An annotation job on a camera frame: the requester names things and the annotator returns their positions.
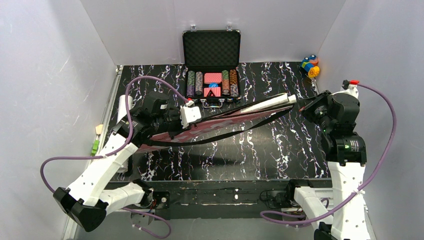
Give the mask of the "pink racket bag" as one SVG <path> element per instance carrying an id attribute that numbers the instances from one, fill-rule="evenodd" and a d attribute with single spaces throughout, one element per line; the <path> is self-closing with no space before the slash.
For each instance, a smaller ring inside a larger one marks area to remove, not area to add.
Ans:
<path id="1" fill-rule="evenodd" d="M 171 134 L 168 132 L 154 135 L 149 139 L 148 142 L 142 144 L 136 152 L 145 153 L 158 151 L 167 147 L 185 147 L 216 142 L 222 139 L 232 137 L 234 135 L 238 135 L 245 131 L 261 127 L 263 125 L 267 125 L 289 113 L 294 106 L 294 104 L 287 103 L 251 113 L 240 113 L 241 109 L 247 108 L 263 101 L 254 102 L 239 108 L 235 108 L 231 111 L 207 117 L 202 121 L 192 123 L 189 128 L 183 129 L 181 132 L 178 132 L 174 136 L 171 136 Z M 211 138 L 193 141 L 193 139 L 203 134 L 207 134 L 212 131 L 217 131 L 231 125 L 250 122 L 260 118 L 263 118 L 263 120 L 248 129 L 232 131 L 225 134 L 216 135 Z"/>

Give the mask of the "white shuttlecock tube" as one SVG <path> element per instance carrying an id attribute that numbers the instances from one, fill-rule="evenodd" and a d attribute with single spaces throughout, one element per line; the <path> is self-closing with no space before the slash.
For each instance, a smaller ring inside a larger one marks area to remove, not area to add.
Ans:
<path id="1" fill-rule="evenodd" d="M 133 97 L 126 97 L 125 94 L 121 95 L 118 100 L 118 109 L 117 109 L 117 118 L 116 123 L 118 124 L 124 116 L 127 115 L 126 110 L 126 102 L 128 102 L 128 109 L 131 110 L 133 108 Z M 129 169 L 129 159 L 127 158 L 121 167 L 117 170 L 117 173 L 122 174 L 126 173 Z"/>

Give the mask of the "pink badminton racket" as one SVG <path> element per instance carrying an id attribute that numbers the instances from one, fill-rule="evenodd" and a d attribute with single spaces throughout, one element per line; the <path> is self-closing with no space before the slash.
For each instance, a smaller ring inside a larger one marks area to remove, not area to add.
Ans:
<path id="1" fill-rule="evenodd" d="M 245 113 L 253 113 L 260 110 L 265 110 L 271 107 L 279 106 L 279 105 L 285 105 L 287 103 L 290 103 L 291 97 L 287 93 L 281 93 L 278 95 L 275 95 L 273 97 L 270 97 L 269 99 L 255 103 L 251 106 L 245 107 L 241 109 L 239 112 L 241 114 Z"/>
<path id="2" fill-rule="evenodd" d="M 295 104 L 297 102 L 297 96 L 296 95 L 290 95 L 287 97 L 288 103 L 289 104 Z"/>

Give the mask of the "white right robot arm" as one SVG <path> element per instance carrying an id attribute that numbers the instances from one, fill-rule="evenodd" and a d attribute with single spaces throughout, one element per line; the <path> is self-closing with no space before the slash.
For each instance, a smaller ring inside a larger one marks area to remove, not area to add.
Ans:
<path id="1" fill-rule="evenodd" d="M 366 145 L 355 131 L 360 112 L 357 80 L 344 80 L 336 93 L 324 91 L 299 100 L 300 113 L 321 129 L 321 146 L 330 170 L 333 212 L 312 226 L 315 240 L 369 240 L 363 184 Z"/>

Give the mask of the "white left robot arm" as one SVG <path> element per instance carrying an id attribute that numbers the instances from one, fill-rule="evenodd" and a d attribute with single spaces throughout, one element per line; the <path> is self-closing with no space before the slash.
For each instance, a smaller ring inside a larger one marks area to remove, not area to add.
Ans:
<path id="1" fill-rule="evenodd" d="M 74 182 L 53 193 L 63 212 L 87 232 L 95 230 L 107 215 L 127 206 L 151 207 L 154 189 L 141 179 L 113 190 L 105 188 L 127 159 L 158 130 L 186 130 L 202 118 L 192 100 L 180 107 L 169 107 L 168 97 L 160 92 L 149 93 L 139 107 L 132 106 L 128 95 L 123 99 L 126 113 L 103 149 Z"/>

